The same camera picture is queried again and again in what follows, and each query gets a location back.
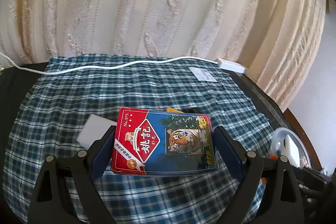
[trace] plaid cloth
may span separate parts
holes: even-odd
[[[46,71],[83,65],[114,66],[140,59],[58,57],[50,60]],[[189,67],[207,69],[218,82],[199,82]],[[45,154],[75,155],[83,149],[76,138],[89,115],[116,121],[122,106],[157,110],[198,107],[210,115],[213,128],[223,125],[247,150],[268,156],[273,130],[267,119],[215,64],[179,60],[164,65],[138,64],[118,70],[90,69],[42,76],[20,107],[5,156],[5,198],[23,222],[27,222]],[[171,178],[114,175],[107,167],[94,185],[118,223],[215,223],[239,184],[221,158],[219,164],[216,172]],[[87,222],[72,179],[68,186],[79,219]],[[254,217],[262,194],[260,185],[246,220]]]

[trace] beige curtain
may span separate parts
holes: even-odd
[[[315,58],[326,0],[0,0],[18,64],[84,53],[238,61],[285,109]],[[5,67],[10,64],[0,57]]]

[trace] playing card box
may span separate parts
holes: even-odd
[[[180,176],[217,169],[208,115],[122,107],[112,150],[117,174]]]

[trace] white wall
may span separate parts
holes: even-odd
[[[316,59],[289,109],[331,175],[336,167],[336,15],[326,15]]]

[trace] clear plastic container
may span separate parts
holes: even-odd
[[[303,143],[301,142],[301,140],[299,139],[299,137],[296,136],[296,134],[293,131],[287,128],[284,128],[284,127],[279,127],[274,131],[272,144],[271,144],[271,150],[270,150],[270,156],[277,155],[277,152],[280,151],[279,143],[284,141],[284,139],[286,138],[286,135],[289,135],[291,139],[293,140],[293,142],[295,143],[295,145],[297,146],[299,150],[300,158],[305,157],[307,159],[309,167],[311,167],[308,152],[305,146],[303,145]]]

